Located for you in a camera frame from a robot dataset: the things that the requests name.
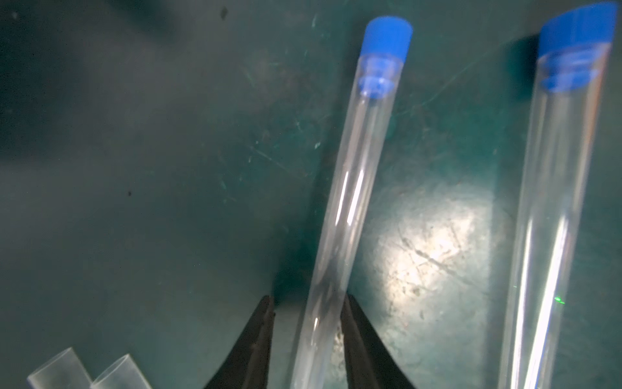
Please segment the test tube eight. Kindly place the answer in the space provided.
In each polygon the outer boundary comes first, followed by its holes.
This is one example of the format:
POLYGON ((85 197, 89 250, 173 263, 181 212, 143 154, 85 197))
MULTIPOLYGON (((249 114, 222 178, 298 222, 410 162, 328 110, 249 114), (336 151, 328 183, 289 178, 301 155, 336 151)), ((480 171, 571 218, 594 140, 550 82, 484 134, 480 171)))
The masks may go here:
POLYGON ((126 354, 105 369, 90 389, 152 389, 131 355, 126 354))

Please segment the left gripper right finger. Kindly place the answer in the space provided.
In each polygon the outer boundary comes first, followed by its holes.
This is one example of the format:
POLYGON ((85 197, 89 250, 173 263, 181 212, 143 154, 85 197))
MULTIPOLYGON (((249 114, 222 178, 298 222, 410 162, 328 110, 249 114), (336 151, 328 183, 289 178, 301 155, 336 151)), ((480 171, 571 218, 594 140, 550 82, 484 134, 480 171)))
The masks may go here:
POLYGON ((344 299, 340 320, 348 388, 416 388, 395 363, 351 294, 344 299))

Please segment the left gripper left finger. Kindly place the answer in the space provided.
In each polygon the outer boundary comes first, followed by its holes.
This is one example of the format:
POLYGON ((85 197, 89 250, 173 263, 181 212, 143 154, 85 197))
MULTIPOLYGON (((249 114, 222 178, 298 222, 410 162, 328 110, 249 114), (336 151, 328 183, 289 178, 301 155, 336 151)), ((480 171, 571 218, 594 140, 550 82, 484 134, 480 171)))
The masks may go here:
POLYGON ((275 322, 274 298, 264 296, 205 389, 266 389, 275 322))

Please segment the test tube nine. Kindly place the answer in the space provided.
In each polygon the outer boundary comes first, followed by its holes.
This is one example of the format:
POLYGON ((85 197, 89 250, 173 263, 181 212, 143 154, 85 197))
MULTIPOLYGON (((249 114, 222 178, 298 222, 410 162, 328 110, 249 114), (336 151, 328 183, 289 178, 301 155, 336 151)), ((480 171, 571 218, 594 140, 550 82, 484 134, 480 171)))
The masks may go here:
POLYGON ((397 16, 364 31, 296 347, 291 386, 324 385, 333 341, 413 27, 397 16))

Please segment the test tube six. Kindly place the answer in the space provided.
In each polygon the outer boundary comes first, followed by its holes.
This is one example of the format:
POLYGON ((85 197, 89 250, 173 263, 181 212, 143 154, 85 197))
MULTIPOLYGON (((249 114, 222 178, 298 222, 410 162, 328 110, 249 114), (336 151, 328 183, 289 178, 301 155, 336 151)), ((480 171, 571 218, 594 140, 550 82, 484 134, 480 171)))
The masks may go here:
POLYGON ((89 389, 92 379, 73 348, 67 348, 27 377, 34 389, 89 389))

